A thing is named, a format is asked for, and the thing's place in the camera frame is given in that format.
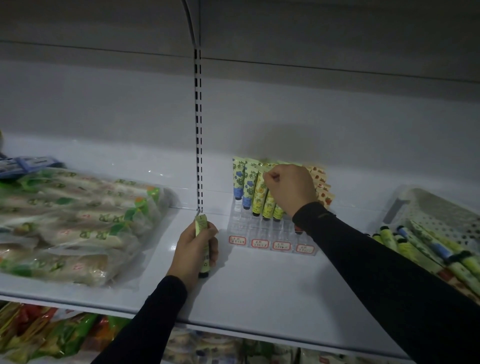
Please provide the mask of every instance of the price label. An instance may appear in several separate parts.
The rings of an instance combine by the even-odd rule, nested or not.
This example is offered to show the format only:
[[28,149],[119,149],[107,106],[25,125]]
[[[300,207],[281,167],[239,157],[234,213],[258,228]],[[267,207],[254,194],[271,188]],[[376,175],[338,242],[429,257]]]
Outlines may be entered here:
[[273,248],[275,250],[290,250],[292,248],[292,244],[288,242],[274,242]]
[[305,244],[298,244],[296,252],[297,253],[305,253],[305,254],[313,254],[315,251],[315,248],[311,245],[305,245]]
[[228,242],[235,245],[245,245],[247,243],[247,238],[244,238],[243,236],[230,235]]
[[270,242],[268,240],[262,240],[262,239],[252,239],[252,246],[254,248],[262,248],[266,249],[270,245]]

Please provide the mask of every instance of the person's left hand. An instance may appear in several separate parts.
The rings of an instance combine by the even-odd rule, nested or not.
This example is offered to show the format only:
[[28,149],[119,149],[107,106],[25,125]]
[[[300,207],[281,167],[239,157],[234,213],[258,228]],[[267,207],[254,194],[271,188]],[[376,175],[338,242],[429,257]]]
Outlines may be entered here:
[[180,235],[173,256],[172,265],[167,276],[175,276],[185,284],[190,292],[198,282],[198,273],[204,263],[204,248],[210,245],[210,267],[215,267],[218,259],[218,240],[215,235],[217,228],[208,222],[208,229],[204,229],[195,237],[195,221]]

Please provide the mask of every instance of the person's right hand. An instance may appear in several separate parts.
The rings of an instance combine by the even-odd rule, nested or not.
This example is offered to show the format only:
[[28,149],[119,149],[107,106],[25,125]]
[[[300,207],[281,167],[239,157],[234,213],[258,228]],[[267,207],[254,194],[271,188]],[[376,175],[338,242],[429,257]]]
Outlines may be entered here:
[[279,164],[264,173],[264,180],[276,203],[290,216],[317,201],[312,177],[305,167]]

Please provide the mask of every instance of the black sleeve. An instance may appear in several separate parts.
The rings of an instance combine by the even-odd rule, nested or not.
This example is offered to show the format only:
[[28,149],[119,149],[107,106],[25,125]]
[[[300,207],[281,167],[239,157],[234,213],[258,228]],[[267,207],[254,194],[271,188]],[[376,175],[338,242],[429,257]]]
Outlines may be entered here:
[[92,364],[159,364],[186,299],[187,290],[179,278],[163,278],[137,315]]
[[293,222],[313,238],[413,361],[478,362],[480,307],[402,255],[325,213],[313,202],[302,207]]

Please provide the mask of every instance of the person's right arm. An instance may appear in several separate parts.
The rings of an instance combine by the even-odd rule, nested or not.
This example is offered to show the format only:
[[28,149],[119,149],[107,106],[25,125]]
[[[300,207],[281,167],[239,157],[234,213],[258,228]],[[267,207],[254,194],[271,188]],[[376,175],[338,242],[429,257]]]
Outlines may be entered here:
[[304,167],[265,174],[276,202],[325,253],[356,296],[417,364],[477,359],[480,307],[438,277],[329,214]]

